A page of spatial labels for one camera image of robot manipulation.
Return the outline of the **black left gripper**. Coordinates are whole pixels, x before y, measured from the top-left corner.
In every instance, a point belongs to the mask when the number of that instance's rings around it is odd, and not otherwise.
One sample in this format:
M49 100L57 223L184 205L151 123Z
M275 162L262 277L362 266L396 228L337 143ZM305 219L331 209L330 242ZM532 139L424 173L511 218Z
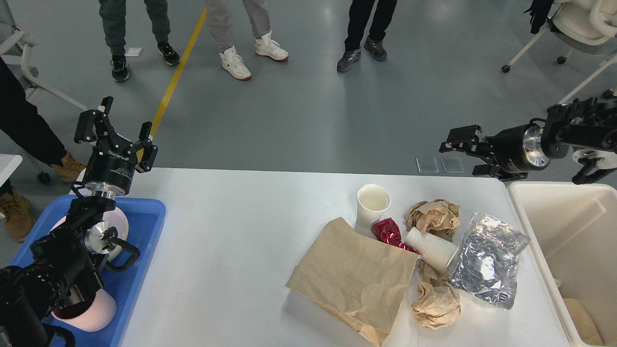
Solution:
M119 154L115 149L115 130L108 113L114 101L112 96L104 97L96 110L86 110L79 116L74 134L75 143L95 144L93 153L84 172L83 185L92 192L110 191L115 196L125 196L130 192L135 171L151 171L158 152L152 143L150 132L153 123L142 124L134 152ZM136 153L142 151L137 162Z

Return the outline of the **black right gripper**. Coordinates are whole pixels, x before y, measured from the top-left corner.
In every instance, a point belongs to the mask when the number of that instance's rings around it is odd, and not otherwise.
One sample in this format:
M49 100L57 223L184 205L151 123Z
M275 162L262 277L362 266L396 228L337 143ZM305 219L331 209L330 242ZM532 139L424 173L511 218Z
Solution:
M515 174L541 171L550 158L541 147L542 128L537 124L525 124L508 128L487 140L480 125L452 128L447 140L442 142L439 152L464 152L468 156L491 160L495 154L499 165L476 165L472 176L490 176L501 182L515 180Z

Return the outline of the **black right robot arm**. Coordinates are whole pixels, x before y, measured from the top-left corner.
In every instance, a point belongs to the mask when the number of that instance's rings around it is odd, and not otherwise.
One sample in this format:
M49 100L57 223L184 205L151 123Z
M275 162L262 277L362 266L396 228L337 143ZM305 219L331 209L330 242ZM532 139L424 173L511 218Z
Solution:
M502 182L523 180L531 171L546 169L551 160L573 150L582 167L573 184L594 184L616 171L617 108L615 101L601 103L596 97L553 105L544 118L535 117L518 127L485 136L480 125L453 128L440 152L464 152L484 162L474 176L491 176Z

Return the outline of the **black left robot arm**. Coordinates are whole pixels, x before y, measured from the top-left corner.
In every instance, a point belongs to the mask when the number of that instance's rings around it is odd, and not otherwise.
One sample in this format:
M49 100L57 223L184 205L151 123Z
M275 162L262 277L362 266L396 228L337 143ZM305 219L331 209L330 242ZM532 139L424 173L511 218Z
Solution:
M92 301L104 287L103 269L123 272L140 257L103 217L116 208L117 196L128 195L135 172L152 169L158 148L149 137L150 121L134 143L117 134L108 117L113 101L105 97L99 108L80 114L74 141L94 148L83 181L71 187L76 198L66 219L31 244L32 264L1 270L3 347L48 347L56 336L73 347L73 333L42 319L57 308Z

